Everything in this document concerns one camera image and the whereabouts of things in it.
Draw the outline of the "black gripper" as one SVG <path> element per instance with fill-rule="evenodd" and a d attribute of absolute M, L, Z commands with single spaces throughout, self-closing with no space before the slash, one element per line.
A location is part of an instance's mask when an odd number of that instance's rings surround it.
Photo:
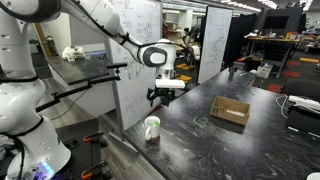
<path fill-rule="evenodd" d="M 169 106 L 170 102 L 175 99 L 175 90 L 170 88 L 148 88 L 146 98 L 150 102 L 150 106 L 153 106 L 155 98 L 161 97 L 162 104 Z"/>

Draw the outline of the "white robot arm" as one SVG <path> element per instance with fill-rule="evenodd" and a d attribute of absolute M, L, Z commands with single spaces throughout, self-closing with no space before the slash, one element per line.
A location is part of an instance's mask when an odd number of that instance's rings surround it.
<path fill-rule="evenodd" d="M 18 148 L 5 180 L 52 179 L 71 158 L 50 120 L 36 111 L 45 92 L 30 54 L 28 26 L 67 14 L 114 40 L 134 60 L 158 71 L 173 69 L 175 45 L 167 39 L 143 43 L 122 26 L 109 0 L 0 0 L 1 134 Z"/>

